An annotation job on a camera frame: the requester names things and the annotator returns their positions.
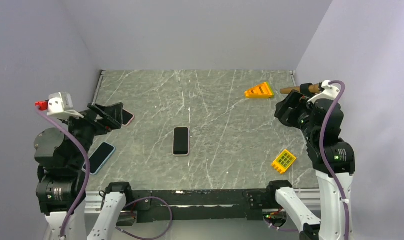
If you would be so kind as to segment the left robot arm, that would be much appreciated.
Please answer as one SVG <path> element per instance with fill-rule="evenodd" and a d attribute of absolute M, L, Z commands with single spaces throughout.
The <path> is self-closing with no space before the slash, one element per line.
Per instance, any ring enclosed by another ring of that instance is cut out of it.
<path fill-rule="evenodd" d="M 36 197 L 51 239 L 109 240 L 121 211 L 132 206 L 134 197 L 130 184 L 110 183 L 102 196 L 101 212 L 91 231 L 86 231 L 88 151 L 95 136 L 121 128 L 122 111 L 122 103 L 110 106 L 91 103 L 78 117 L 69 116 L 61 123 L 51 119 L 52 127 L 36 136 Z"/>

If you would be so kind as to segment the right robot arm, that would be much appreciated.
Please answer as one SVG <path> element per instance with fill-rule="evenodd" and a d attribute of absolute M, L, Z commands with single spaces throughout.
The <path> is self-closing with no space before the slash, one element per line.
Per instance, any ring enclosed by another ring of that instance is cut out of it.
<path fill-rule="evenodd" d="M 344 113 L 338 99 L 311 98 L 292 90 L 276 104 L 274 116 L 286 127 L 301 130 L 318 181 L 321 218 L 296 196 L 287 180 L 271 181 L 266 203 L 281 207 L 297 226 L 301 240 L 350 240 L 350 188 L 355 155 L 340 138 Z"/>

